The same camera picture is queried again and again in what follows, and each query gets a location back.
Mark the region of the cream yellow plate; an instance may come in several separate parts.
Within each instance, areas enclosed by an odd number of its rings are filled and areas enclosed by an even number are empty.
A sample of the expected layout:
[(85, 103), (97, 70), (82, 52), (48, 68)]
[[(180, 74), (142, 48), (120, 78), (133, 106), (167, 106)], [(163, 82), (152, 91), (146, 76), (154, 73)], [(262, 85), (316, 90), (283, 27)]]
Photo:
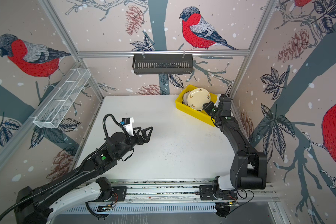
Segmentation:
[(191, 109), (201, 111), (204, 104), (211, 101), (210, 93), (204, 88), (196, 88), (189, 93), (187, 102)]

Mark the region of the cream small floral plate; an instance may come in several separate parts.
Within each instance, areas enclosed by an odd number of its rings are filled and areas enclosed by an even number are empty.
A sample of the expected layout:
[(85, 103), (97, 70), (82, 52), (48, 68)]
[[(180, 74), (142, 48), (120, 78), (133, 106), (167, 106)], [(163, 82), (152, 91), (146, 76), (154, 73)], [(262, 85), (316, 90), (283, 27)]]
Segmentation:
[(187, 91), (184, 93), (183, 97), (182, 97), (182, 103), (186, 106), (189, 106), (188, 104), (188, 96), (190, 95), (190, 91)]

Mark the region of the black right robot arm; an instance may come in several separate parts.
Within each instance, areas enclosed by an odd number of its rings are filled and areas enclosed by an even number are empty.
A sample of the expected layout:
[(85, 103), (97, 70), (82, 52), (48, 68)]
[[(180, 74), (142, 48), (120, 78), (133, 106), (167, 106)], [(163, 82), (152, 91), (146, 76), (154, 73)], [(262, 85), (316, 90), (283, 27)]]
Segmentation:
[(216, 176), (212, 190), (215, 195), (238, 189), (265, 189), (267, 184), (267, 156), (258, 152), (244, 136), (236, 118), (231, 114), (231, 98), (220, 95), (218, 105), (203, 104), (203, 110), (213, 124), (227, 137), (234, 152), (230, 172)]

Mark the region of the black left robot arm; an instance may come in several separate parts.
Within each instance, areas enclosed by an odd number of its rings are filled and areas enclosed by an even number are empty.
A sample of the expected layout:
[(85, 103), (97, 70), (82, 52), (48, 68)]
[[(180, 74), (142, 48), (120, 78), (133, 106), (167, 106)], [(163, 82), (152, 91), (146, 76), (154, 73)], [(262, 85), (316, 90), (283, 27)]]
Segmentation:
[(46, 185), (19, 191), (16, 204), (0, 215), (0, 222), (14, 212), (18, 224), (46, 224), (55, 215), (76, 204), (90, 201), (105, 201), (118, 195), (102, 174), (112, 169), (118, 161), (127, 161), (128, 152), (134, 153), (136, 145), (150, 141), (153, 127), (132, 128), (130, 118), (118, 122), (112, 114), (106, 114), (102, 121), (105, 141), (102, 146), (87, 155), (81, 164)]

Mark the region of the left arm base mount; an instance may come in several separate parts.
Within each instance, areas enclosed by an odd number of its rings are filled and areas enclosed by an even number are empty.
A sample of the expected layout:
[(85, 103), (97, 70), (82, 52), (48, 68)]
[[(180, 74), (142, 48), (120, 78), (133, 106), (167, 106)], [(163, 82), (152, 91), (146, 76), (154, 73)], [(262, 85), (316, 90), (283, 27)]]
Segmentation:
[(105, 177), (98, 178), (95, 183), (99, 185), (99, 197), (95, 202), (124, 202), (127, 194), (126, 186), (112, 186)]

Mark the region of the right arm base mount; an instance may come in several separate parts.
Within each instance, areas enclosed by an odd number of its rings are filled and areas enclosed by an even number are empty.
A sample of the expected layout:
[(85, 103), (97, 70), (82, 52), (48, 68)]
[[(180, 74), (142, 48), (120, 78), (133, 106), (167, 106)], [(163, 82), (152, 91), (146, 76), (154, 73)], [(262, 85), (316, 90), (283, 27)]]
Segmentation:
[(233, 200), (236, 201), (237, 192), (236, 190), (222, 190), (219, 188), (218, 184), (219, 176), (216, 176), (212, 183), (208, 185), (200, 185), (199, 192), (197, 194), (200, 196), (202, 201), (213, 201), (213, 200)]

